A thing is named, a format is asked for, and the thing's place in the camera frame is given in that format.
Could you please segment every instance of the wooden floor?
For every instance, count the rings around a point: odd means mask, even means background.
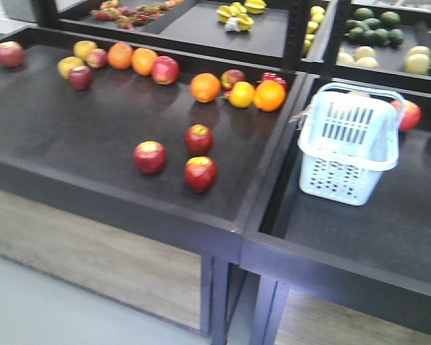
[[[431,336],[290,290],[275,345],[431,345]]]
[[[0,254],[200,328],[196,254],[0,190]]]

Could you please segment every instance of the shopping basket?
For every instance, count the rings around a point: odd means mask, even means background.
[[[389,102],[341,91],[395,99]],[[329,83],[310,104],[298,145],[303,151],[300,189],[355,206],[369,199],[383,171],[397,165],[403,97],[393,91]]]

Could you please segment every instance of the orange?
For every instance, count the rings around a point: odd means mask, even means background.
[[[263,111],[278,109],[286,99],[286,91],[274,80],[262,81],[254,94],[254,105]]]
[[[147,48],[137,48],[132,55],[132,68],[140,75],[148,76],[152,73],[153,62],[158,54]]]
[[[221,92],[222,83],[211,73],[201,73],[193,77],[190,82],[190,91],[198,102],[211,102]]]
[[[132,47],[124,42],[115,43],[110,47],[107,61],[113,68],[126,70],[131,67]]]

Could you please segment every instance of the yellow apple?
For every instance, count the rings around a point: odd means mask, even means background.
[[[57,70],[59,71],[59,74],[64,78],[69,78],[69,70],[71,68],[77,67],[77,66],[84,66],[85,63],[76,56],[69,56],[67,58],[62,59],[57,64]]]
[[[97,47],[98,45],[93,41],[78,41],[73,45],[73,54],[77,58],[86,61],[89,53]]]

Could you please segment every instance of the black tray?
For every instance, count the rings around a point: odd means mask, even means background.
[[[292,115],[303,110],[325,83],[310,76]],[[251,219],[255,225],[256,218],[263,217],[260,230],[248,226],[245,231],[241,266],[431,334],[431,95],[401,92],[422,107],[423,120],[417,129],[400,136],[398,166],[382,174],[364,206],[318,198],[299,189],[300,131],[298,121],[290,124],[274,158],[275,164],[282,164],[282,172],[277,181],[266,178],[268,195],[276,183],[273,197],[265,216]],[[253,214],[265,203],[258,198]]]
[[[149,2],[158,1],[146,0],[144,3]],[[292,3],[269,1],[263,14],[251,15],[255,24],[248,32],[226,33],[223,24],[217,20],[216,9],[231,2],[185,0],[159,20],[133,30],[118,29],[112,22],[93,21],[90,10],[100,3],[101,1],[81,1],[61,12],[61,27],[87,35],[286,69],[296,67],[295,61],[301,59],[301,46],[310,7],[334,6],[332,2],[323,0]],[[124,2],[125,5],[130,3],[137,5],[132,0]],[[322,41],[320,36],[325,36],[325,30],[320,30],[317,34],[317,42]],[[314,49],[321,50],[326,44],[321,42],[315,46]],[[311,62],[309,58],[301,59],[301,69],[305,70]]]
[[[241,232],[288,109],[271,113],[232,107],[224,99],[201,104],[189,92],[197,73],[244,70],[257,81],[264,66],[214,60],[169,50],[182,69],[177,83],[159,86],[132,69],[94,70],[87,91],[74,91],[56,69],[78,40],[107,48],[114,41],[51,29],[26,28],[1,41],[27,47],[23,66],[0,66],[0,188],[197,253],[238,260]],[[300,83],[303,74],[297,79]],[[295,74],[283,74],[288,83]],[[195,195],[183,168],[183,134],[202,123],[214,131],[210,156],[219,177]],[[132,153],[144,140],[168,149],[166,170],[146,177]]]
[[[413,91],[431,93],[431,70],[428,75],[415,75],[404,72],[405,53],[416,45],[425,45],[431,49],[431,37],[428,29],[431,27],[431,13],[420,11],[409,11],[393,9],[392,7],[363,6],[352,4],[349,13],[353,13],[357,8],[368,7],[374,11],[376,17],[385,11],[395,11],[401,17],[400,29],[405,33],[405,41],[397,48],[377,47],[374,49],[380,66],[378,68],[361,67],[355,64],[336,63],[336,53],[338,49],[332,49],[334,55],[328,55],[329,61],[325,62],[333,69],[332,76],[345,78],[365,83],[375,83],[379,85],[391,86],[395,88],[408,88]],[[344,28],[343,22],[347,18],[335,20],[340,28]],[[353,53],[360,45],[354,45],[343,38],[343,32],[336,30],[328,40],[328,50],[333,47],[342,47],[346,52]]]

